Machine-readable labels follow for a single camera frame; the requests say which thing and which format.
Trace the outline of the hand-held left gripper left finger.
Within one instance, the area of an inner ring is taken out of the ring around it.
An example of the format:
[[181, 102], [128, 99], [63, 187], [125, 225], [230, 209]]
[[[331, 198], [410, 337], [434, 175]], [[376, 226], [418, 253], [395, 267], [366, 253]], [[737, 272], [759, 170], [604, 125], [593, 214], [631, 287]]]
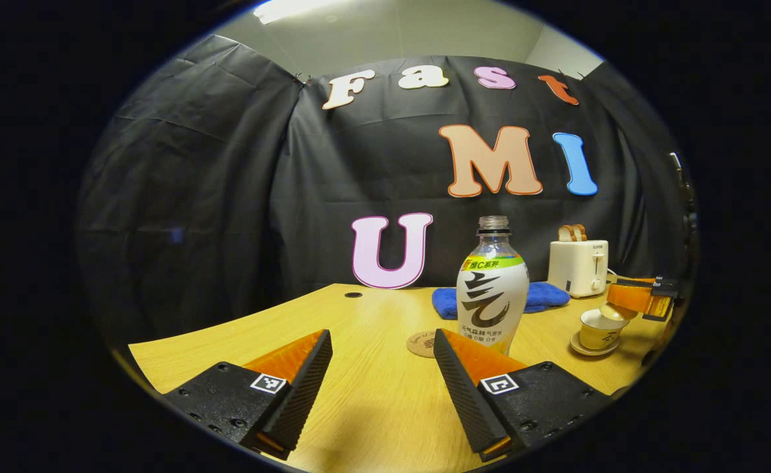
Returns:
[[215, 434], [286, 460], [332, 355], [330, 330], [317, 330], [244, 365], [214, 363], [163, 396]]

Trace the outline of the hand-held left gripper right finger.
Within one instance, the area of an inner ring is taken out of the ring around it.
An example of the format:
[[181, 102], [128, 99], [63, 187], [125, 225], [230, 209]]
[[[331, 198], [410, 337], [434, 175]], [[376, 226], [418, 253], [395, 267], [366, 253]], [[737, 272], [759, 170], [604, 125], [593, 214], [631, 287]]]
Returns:
[[439, 328], [433, 353], [467, 443], [482, 461], [541, 449], [613, 401], [557, 363], [525, 365]]

